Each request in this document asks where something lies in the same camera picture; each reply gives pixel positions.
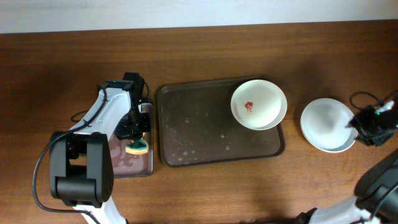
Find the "yellow green sponge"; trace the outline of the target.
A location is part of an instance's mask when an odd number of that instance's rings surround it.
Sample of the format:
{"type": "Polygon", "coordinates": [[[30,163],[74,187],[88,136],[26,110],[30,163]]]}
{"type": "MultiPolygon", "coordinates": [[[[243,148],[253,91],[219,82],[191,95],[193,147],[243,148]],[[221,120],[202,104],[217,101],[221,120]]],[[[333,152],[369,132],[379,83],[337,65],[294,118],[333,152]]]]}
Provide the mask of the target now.
{"type": "Polygon", "coordinates": [[[149,145],[147,141],[145,141],[144,139],[140,139],[137,141],[133,141],[130,144],[127,144],[125,147],[125,151],[128,154],[143,155],[149,152],[149,145]]]}

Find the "pale green plate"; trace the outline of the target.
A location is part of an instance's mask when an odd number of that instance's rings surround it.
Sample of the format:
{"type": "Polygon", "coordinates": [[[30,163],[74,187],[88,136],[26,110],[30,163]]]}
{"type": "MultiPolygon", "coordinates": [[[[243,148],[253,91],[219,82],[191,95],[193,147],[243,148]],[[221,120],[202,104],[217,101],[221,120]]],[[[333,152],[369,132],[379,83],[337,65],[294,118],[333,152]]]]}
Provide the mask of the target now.
{"type": "Polygon", "coordinates": [[[349,126],[353,118],[353,112],[342,102],[319,98],[303,109],[300,127],[305,139],[315,148],[340,153],[356,142],[358,132],[349,126]]]}

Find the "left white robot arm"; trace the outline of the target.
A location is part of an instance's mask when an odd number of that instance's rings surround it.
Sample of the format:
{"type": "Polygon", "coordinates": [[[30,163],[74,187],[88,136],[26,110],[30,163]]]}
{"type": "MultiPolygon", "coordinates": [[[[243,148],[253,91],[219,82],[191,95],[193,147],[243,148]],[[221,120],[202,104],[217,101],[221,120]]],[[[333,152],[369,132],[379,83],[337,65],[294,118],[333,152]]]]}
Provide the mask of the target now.
{"type": "Polygon", "coordinates": [[[77,125],[55,132],[49,144],[50,193],[88,223],[127,223],[111,193],[114,171],[109,142],[125,141],[123,152],[135,156],[149,152],[144,136],[150,117],[141,111],[147,83],[113,80],[99,86],[96,102],[77,125]]]}

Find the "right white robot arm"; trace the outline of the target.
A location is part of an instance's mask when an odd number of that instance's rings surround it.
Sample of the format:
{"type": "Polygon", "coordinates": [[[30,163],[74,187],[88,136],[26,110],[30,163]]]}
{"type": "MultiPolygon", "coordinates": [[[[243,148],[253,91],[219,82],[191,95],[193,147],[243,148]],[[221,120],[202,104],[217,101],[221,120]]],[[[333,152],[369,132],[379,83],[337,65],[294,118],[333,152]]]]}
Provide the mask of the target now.
{"type": "MultiPolygon", "coordinates": [[[[397,131],[397,108],[368,106],[348,123],[359,132],[357,140],[381,146],[397,131]]],[[[300,213],[294,223],[397,223],[397,151],[360,178],[354,195],[328,208],[300,213]]]]}

